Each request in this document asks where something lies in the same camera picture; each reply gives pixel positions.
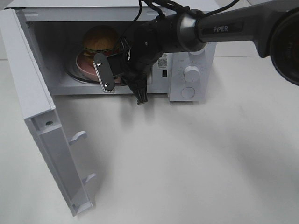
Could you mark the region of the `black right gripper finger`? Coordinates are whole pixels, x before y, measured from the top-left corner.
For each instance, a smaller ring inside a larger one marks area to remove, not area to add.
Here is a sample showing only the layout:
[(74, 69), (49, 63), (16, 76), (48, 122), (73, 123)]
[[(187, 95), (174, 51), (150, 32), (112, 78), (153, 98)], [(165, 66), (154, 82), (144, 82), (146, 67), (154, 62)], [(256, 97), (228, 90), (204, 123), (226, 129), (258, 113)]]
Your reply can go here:
[(144, 74), (125, 73), (121, 80), (132, 91), (137, 99), (137, 104), (148, 102), (147, 98), (147, 77)]

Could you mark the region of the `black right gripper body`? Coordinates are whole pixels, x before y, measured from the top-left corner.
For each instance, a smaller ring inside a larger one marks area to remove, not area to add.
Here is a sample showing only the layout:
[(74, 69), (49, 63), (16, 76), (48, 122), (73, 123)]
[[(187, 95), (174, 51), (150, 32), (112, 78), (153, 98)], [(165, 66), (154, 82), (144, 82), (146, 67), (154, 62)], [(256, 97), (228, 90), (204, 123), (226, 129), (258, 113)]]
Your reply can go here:
[(155, 20), (138, 26), (130, 48), (112, 56), (112, 73), (124, 79), (144, 79), (153, 64), (162, 56)]

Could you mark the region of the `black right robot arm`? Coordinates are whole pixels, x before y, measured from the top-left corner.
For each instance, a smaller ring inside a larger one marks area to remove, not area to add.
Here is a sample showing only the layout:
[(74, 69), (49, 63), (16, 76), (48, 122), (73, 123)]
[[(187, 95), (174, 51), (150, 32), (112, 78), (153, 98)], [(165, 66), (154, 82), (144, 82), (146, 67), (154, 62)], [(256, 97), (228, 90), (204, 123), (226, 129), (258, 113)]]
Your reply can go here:
[(299, 3), (273, 0), (232, 10), (228, 4), (204, 13), (171, 0), (148, 0), (158, 16), (134, 31), (121, 59), (122, 82), (139, 104), (147, 102), (146, 76), (163, 53), (199, 51), (208, 42), (252, 41), (288, 82), (299, 83)]

